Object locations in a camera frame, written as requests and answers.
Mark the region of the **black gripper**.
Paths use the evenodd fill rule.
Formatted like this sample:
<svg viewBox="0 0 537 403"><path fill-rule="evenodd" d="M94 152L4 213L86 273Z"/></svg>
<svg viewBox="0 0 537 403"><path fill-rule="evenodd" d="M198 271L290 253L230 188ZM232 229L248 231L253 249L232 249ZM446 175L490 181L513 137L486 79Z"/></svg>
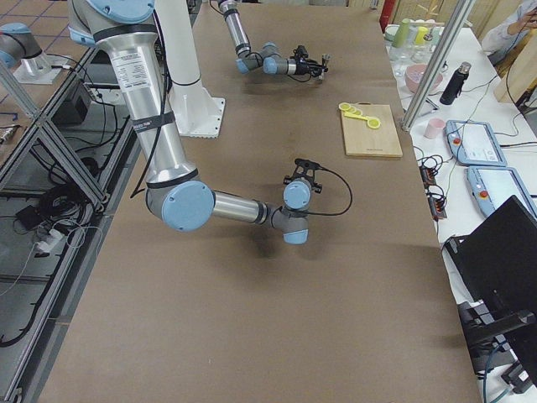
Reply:
<svg viewBox="0 0 537 403"><path fill-rule="evenodd" d="M295 62L294 76L309 75L311 78L321 76L321 65L309 57L307 49L302 44L294 49L293 60Z"/></svg>
<svg viewBox="0 0 537 403"><path fill-rule="evenodd" d="M290 184L292 181L298 179L306 180L315 193L322 192L322 184L315 181L315 173L318 170L321 170L322 166L312 160L296 158L295 159L295 170L292 175L286 175L284 177L283 183L285 185Z"/></svg>

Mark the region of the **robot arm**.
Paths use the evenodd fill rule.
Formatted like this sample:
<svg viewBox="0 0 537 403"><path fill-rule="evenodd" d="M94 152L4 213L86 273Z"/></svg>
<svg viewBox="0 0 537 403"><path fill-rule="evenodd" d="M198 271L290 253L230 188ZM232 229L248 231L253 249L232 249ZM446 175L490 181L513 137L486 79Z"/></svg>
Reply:
<svg viewBox="0 0 537 403"><path fill-rule="evenodd" d="M327 63L330 56L324 54L319 63L310 58L308 50L302 44L299 44L288 58L281 55L279 47L274 42L267 42L261 50L254 50L242 26L237 1L217 1L217 7L209 1L209 5L226 22L234 43L237 69L242 74L262 68L268 75L288 76L298 82L307 82L312 78L322 80L328 72Z"/></svg>
<svg viewBox="0 0 537 403"><path fill-rule="evenodd" d="M183 1L71 1L71 38L105 52L146 158L148 209L169 227L189 232L210 217L267 224L290 244L309 232L310 196L319 186L307 161L285 179L280 207L212 190L185 155L185 136L216 137L225 102L201 81Z"/></svg>

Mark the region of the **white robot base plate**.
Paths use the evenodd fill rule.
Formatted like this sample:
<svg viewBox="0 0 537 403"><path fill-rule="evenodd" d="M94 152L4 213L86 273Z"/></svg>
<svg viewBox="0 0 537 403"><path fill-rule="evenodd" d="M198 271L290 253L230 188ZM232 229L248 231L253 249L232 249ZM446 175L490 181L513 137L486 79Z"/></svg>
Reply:
<svg viewBox="0 0 537 403"><path fill-rule="evenodd" d="M183 137L215 139L219 136L226 100L212 97L199 81L189 86L174 84L169 103Z"/></svg>

